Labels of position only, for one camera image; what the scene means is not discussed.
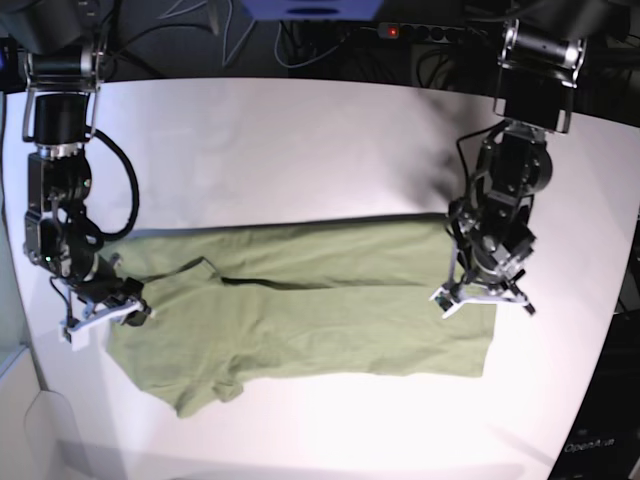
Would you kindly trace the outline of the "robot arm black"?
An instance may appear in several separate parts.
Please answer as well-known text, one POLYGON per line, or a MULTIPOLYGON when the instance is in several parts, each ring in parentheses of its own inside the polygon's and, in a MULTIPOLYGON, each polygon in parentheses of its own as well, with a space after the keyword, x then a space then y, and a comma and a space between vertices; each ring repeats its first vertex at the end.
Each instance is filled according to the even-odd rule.
POLYGON ((96 126, 108 33, 87 25, 76 1, 4 1, 1 25, 24 50, 22 139, 35 147, 27 159, 24 252, 49 273, 65 303, 59 338, 78 351, 97 327, 140 326, 153 314, 143 283, 118 275, 120 256, 101 254, 133 231, 140 207, 131 160, 96 126), (93 177, 86 146, 93 139, 120 160, 130 185, 131 211, 116 232, 87 213, 93 177))
POLYGON ((636 1, 513 1, 501 15, 471 18, 502 27, 493 100, 501 119, 456 141, 482 139, 476 166, 463 168, 463 192, 448 207, 451 260, 430 297, 443 318, 466 305, 512 304, 535 314, 519 282, 538 243, 530 225, 535 198, 553 175, 548 138, 570 130, 590 39, 638 7, 636 1))

